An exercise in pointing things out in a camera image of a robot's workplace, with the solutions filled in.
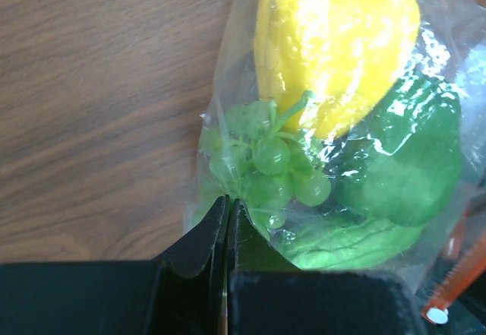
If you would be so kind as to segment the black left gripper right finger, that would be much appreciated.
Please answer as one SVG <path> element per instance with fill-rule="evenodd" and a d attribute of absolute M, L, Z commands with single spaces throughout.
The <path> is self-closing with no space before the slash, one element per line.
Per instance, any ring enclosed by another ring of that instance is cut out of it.
<path fill-rule="evenodd" d="M 398 276 L 376 270 L 299 270 L 254 228 L 240 200 L 229 214 L 230 334 L 425 334 Z"/>

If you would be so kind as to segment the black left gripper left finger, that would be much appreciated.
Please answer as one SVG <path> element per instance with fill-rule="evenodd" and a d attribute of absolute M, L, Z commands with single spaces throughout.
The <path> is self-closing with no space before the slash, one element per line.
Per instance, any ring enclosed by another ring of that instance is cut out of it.
<path fill-rule="evenodd" d="M 216 334 L 230 200 L 145 261 L 1 266 L 3 334 Z"/>

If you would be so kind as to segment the green fake cucumber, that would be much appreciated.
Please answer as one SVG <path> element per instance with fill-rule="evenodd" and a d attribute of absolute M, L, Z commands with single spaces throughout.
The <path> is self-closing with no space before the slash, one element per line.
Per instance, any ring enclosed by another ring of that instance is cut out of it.
<path fill-rule="evenodd" d="M 401 226 L 384 218 L 357 223 L 341 212 L 285 229 L 276 247 L 304 270 L 366 269 L 409 249 L 423 230 L 423 225 Z"/>

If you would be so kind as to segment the green fake pepper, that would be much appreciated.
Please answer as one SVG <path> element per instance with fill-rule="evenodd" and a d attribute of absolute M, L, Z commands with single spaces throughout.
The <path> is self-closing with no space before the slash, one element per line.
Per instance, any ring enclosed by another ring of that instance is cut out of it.
<path fill-rule="evenodd" d="M 334 196 L 353 213 L 421 226 L 447 205 L 462 174 L 455 87 L 416 72 L 400 78 L 350 132 Z"/>

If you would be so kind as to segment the clear zip top bag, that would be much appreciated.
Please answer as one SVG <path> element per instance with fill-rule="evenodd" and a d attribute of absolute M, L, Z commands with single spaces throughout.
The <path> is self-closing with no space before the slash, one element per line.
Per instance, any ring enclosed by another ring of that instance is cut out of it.
<path fill-rule="evenodd" d="M 263 100 L 254 63 L 259 1 L 233 1 L 217 59 L 213 95 L 202 116 L 202 127 L 218 122 L 234 104 Z M 484 277 L 476 277 L 452 301 L 439 300 L 438 293 L 453 266 L 465 259 L 485 234 L 485 8 L 474 0 L 416 1 L 421 15 L 418 36 L 411 58 L 396 82 L 419 72 L 441 78 L 455 87 L 461 106 L 462 174 L 447 205 L 423 224 L 424 230 L 414 245 L 377 266 L 348 270 L 376 269 L 398 275 L 416 295 L 426 323 L 438 333 L 472 334 L 485 328 Z M 255 226 L 250 218 L 254 228 L 281 255 L 276 242 L 282 238 L 283 231 L 316 216 L 343 212 L 357 223 L 382 219 L 353 213 L 334 196 L 337 162 L 355 126 L 336 138 L 321 139 L 314 135 L 323 145 L 324 172 L 331 182 L 330 196 L 321 206 L 293 207 L 286 223 L 268 232 Z"/>

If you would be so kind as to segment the yellow fake pepper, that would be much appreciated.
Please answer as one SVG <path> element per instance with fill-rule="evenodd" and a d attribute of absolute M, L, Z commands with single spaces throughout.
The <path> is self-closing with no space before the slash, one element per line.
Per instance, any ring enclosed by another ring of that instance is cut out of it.
<path fill-rule="evenodd" d="M 254 63 L 260 98 L 285 112 L 313 97 L 284 128 L 344 135 L 387 94 L 411 58 L 416 0 L 260 0 Z"/>

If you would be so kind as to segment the green fake grapes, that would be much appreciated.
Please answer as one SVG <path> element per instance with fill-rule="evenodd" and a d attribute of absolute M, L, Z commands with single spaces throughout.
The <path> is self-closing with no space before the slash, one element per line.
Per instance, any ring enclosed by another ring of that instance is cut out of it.
<path fill-rule="evenodd" d="M 204 166 L 191 225 L 224 195 L 243 201 L 264 232 L 282 227 L 293 207 L 319 207 L 327 200 L 331 182 L 321 141 L 310 131 L 286 127 L 310 108 L 313 97 L 306 91 L 281 112 L 273 100 L 234 104 L 218 122 L 202 127 L 198 152 Z"/>

